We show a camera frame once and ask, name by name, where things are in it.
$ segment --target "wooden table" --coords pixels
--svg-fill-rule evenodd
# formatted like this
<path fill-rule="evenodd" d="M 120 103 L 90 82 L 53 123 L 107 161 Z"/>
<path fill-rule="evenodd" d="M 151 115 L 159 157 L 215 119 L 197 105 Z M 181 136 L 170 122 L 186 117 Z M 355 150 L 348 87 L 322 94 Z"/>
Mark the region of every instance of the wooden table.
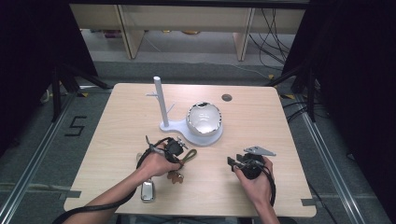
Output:
<path fill-rule="evenodd" d="M 68 198 L 66 210 L 83 206 L 117 184 L 136 166 L 136 155 L 148 147 L 145 136 L 156 142 L 179 133 L 163 133 L 159 103 L 146 96 L 154 84 L 118 84 L 107 102 L 91 144 L 71 190 L 81 191 L 79 198 Z M 118 209 L 122 214 L 169 216 L 254 217 L 227 157 L 244 154 L 246 147 L 260 146 L 276 153 L 275 210 L 278 216 L 312 217 L 315 206 L 303 206 L 312 199 L 304 171 L 276 90 L 271 87 L 199 86 L 163 84 L 166 106 L 175 104 L 168 118 L 180 120 L 189 108 L 202 101 L 216 105 L 222 115 L 222 137 L 210 147 L 194 147 L 197 156 L 180 170 L 182 184 L 172 184 L 164 176 L 153 177 L 156 200 L 143 203 L 140 187 L 135 196 Z M 230 94 L 230 102 L 222 100 Z"/>

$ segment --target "small silver device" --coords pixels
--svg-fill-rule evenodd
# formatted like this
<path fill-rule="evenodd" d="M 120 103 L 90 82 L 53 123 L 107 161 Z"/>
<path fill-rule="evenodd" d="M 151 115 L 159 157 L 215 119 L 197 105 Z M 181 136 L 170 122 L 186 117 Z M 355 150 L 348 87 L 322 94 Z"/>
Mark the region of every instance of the small silver device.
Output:
<path fill-rule="evenodd" d="M 140 198 L 144 203 L 153 202 L 155 199 L 154 182 L 151 179 L 143 182 Z"/>

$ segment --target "gray floor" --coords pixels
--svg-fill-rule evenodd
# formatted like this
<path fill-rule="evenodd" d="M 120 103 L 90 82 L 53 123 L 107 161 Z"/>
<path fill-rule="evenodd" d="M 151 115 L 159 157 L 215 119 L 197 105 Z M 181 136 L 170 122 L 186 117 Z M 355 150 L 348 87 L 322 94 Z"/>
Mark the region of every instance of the gray floor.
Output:
<path fill-rule="evenodd" d="M 205 33 L 185 35 L 179 31 L 163 33 L 148 31 L 139 49 L 136 59 L 129 60 L 123 42 L 119 38 L 105 38 L 102 33 L 83 30 L 82 34 L 89 47 L 99 76 L 111 84 L 128 82 L 146 82 L 153 76 L 172 78 L 180 83 L 212 83 L 262 85 L 268 82 L 268 75 L 279 76 L 280 72 L 266 66 L 281 66 L 281 63 L 259 53 L 258 48 L 249 41 L 247 56 L 243 62 L 236 60 L 232 34 Z M 253 35 L 258 43 L 261 38 Z M 290 46 L 293 35 L 280 35 L 286 46 Z M 266 47 L 280 57 L 278 50 Z M 131 72 L 131 66 L 138 66 L 139 74 Z M 216 69 L 226 70 L 218 79 L 209 79 L 210 72 Z M 233 82 L 227 82 L 227 76 Z M 292 78 L 278 85 L 279 94 L 289 94 Z M 80 81 L 81 85 L 90 83 Z M 10 223 L 51 223 L 63 211 L 64 195 L 73 183 L 74 176 L 83 159 L 95 127 L 106 106 L 108 91 L 92 91 L 88 97 L 74 97 L 59 131 L 50 143 L 44 160 L 31 181 L 30 188 L 15 211 Z M 282 105 L 295 103 L 293 99 L 282 98 Z M 300 109 L 299 105 L 285 107 L 285 116 Z M 336 169 L 351 192 L 363 217 L 362 223 L 390 223 L 381 204 L 373 194 L 357 164 L 348 159 L 348 150 L 338 135 L 325 108 L 318 105 L 315 109 L 317 122 L 326 147 L 331 152 Z M 20 136 L 20 144 L 10 148 L 0 159 L 0 202 L 4 202 L 12 186 L 18 182 L 29 160 L 40 145 L 43 136 L 50 127 L 51 101 L 40 106 L 29 125 Z M 79 137 L 67 137 L 73 133 L 69 125 L 75 116 L 87 116 L 79 119 L 84 132 Z M 298 223 L 333 223 L 329 212 L 338 223 L 357 223 L 348 215 L 346 204 L 332 180 L 318 145 L 306 126 L 304 116 L 290 122 L 290 130 L 302 162 L 307 181 L 318 192 L 312 191 L 317 202 L 318 212 L 311 218 L 295 218 Z"/>

